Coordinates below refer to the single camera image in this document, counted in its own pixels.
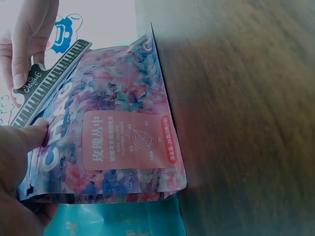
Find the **teal bag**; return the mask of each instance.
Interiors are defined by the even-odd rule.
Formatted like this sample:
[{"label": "teal bag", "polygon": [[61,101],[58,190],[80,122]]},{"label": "teal bag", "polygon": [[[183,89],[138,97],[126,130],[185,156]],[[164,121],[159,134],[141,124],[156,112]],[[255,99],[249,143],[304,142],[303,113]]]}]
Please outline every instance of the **teal bag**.
[{"label": "teal bag", "polygon": [[185,236],[177,197],[146,203],[61,204],[45,236]]}]

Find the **wooden table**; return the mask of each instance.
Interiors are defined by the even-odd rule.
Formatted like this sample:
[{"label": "wooden table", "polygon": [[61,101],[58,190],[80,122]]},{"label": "wooden table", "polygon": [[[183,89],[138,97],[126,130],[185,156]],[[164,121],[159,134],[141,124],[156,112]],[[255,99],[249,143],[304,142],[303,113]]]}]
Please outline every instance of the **wooden table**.
[{"label": "wooden table", "polygon": [[184,156],[188,236],[315,235],[314,0],[136,0]]}]

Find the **hand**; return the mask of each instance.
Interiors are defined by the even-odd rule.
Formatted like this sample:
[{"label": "hand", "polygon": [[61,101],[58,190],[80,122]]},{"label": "hand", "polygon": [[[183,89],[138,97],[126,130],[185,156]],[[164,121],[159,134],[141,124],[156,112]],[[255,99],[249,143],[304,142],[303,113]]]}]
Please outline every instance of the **hand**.
[{"label": "hand", "polygon": [[46,204],[34,214],[15,194],[27,172],[27,153],[42,145],[47,126],[42,118],[22,129],[0,125],[0,235],[43,236],[57,211],[58,205]]},{"label": "hand", "polygon": [[25,85],[32,57],[44,65],[58,7],[59,0],[24,0],[13,30],[0,38],[0,65],[10,93]]}]

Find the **pink label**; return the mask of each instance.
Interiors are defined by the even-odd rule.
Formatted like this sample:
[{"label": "pink label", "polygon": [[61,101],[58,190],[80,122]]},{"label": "pink label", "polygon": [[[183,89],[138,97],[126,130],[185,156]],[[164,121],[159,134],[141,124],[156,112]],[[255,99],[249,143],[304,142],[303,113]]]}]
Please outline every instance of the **pink label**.
[{"label": "pink label", "polygon": [[179,145],[173,131],[170,116],[122,111],[86,112],[83,166],[90,171],[174,168]]}]

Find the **circular logo on label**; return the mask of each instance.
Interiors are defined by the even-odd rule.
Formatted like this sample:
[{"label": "circular logo on label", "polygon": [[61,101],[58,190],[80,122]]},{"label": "circular logo on label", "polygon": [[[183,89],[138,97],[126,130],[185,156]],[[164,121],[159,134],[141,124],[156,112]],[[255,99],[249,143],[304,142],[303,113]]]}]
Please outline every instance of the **circular logo on label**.
[{"label": "circular logo on label", "polygon": [[149,129],[133,129],[131,141],[137,149],[142,151],[153,150],[158,145],[157,136]]}]

